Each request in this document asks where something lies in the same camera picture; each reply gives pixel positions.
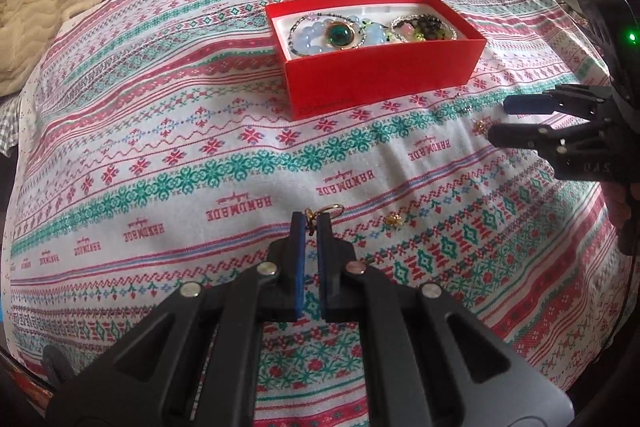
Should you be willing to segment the right hand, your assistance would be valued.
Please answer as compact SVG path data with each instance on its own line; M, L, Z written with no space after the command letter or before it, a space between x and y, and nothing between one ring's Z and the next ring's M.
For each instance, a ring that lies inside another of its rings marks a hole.
M618 247L625 255L631 255L639 220L634 214L634 205L639 202L639 184L623 186L614 182L602 182L601 188L605 206L608 208L608 220L618 234Z

